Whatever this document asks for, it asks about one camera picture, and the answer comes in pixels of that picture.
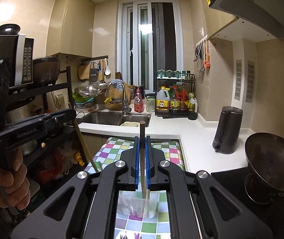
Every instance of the faucet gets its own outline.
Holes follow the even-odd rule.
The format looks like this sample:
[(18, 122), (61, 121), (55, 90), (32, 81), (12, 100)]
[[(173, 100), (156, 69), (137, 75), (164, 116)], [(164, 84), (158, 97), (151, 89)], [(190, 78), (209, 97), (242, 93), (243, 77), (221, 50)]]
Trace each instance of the faucet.
[[(110, 86), (112, 85), (111, 82), (109, 82), (109, 85), (106, 88), (106, 93), (105, 93), (105, 97), (109, 96), (109, 89)], [(122, 115), (126, 116), (127, 112), (131, 112), (132, 109), (130, 107), (127, 106), (127, 103), (129, 102), (128, 99), (125, 97), (125, 86), (123, 84), (123, 82), (121, 82), (121, 86), (122, 86), (122, 100), (115, 100), (115, 101), (110, 101), (110, 103), (122, 103)]]

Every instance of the microwave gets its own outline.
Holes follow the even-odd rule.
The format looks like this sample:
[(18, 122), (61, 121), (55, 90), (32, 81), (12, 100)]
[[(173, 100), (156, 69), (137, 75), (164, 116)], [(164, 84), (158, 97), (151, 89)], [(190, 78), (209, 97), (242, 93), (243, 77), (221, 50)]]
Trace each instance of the microwave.
[(25, 34), (0, 35), (0, 60), (4, 60), (10, 72), (9, 89), (33, 82), (33, 42)]

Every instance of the air vent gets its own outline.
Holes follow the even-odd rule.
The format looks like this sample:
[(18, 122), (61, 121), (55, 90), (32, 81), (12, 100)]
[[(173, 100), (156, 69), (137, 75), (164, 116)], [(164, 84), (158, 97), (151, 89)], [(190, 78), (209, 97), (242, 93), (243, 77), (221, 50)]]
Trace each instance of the air vent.
[(245, 102), (253, 102), (255, 63), (247, 61), (247, 88)]
[(240, 100), (240, 87), (241, 87), (241, 60), (236, 60), (236, 82), (235, 82), (234, 99)]

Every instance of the white spoon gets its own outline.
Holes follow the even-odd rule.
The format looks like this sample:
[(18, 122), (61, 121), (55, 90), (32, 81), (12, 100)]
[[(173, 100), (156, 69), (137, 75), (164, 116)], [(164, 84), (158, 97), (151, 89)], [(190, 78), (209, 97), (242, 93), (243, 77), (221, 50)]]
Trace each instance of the white spoon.
[(110, 75), (111, 71), (109, 70), (109, 67), (107, 66), (108, 65), (107, 59), (105, 59), (105, 65), (106, 65), (106, 68), (105, 68), (104, 74), (105, 75)]

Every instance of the white countertop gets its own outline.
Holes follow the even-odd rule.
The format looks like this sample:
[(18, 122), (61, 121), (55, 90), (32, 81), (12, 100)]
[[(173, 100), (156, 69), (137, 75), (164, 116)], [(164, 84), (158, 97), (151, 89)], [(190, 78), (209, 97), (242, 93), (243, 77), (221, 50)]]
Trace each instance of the white countertop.
[[(253, 134), (254, 131), (251, 129), (240, 130), (236, 151), (230, 155), (225, 155), (215, 152), (212, 147), (217, 124), (217, 122), (205, 122), (200, 115), (197, 120), (187, 118), (163, 119), (157, 117), (153, 112), (149, 126), (145, 128), (145, 135), (149, 135), (151, 139), (178, 139), (185, 169), (192, 173), (200, 170), (212, 173), (246, 167), (244, 145), (248, 136)], [(140, 131), (139, 127), (91, 123), (81, 123), (79, 128), (82, 132), (122, 137), (139, 136)]]

